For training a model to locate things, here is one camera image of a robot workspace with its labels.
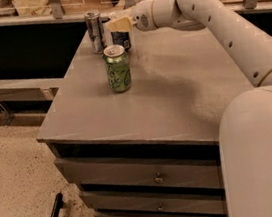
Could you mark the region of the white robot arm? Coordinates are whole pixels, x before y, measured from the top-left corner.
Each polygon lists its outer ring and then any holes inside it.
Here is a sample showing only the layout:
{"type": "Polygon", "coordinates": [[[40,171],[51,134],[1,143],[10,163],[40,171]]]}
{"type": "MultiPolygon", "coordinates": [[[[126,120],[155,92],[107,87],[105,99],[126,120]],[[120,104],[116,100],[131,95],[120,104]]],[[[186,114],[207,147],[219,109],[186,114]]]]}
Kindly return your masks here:
{"type": "Polygon", "coordinates": [[[220,120],[219,149],[229,217],[272,217],[272,37],[220,0],[143,0],[108,21],[112,32],[208,28],[252,89],[220,120]]]}

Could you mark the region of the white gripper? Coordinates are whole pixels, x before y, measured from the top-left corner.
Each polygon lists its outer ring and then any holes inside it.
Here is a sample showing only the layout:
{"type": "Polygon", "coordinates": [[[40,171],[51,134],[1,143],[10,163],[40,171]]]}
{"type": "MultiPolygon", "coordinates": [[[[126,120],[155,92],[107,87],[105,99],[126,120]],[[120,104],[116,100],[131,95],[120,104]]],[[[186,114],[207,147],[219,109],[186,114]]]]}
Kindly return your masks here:
{"type": "Polygon", "coordinates": [[[114,33],[131,32],[135,26],[144,32],[155,30],[152,4],[152,0],[143,0],[132,8],[112,12],[108,15],[110,21],[107,22],[106,27],[114,33]]]}

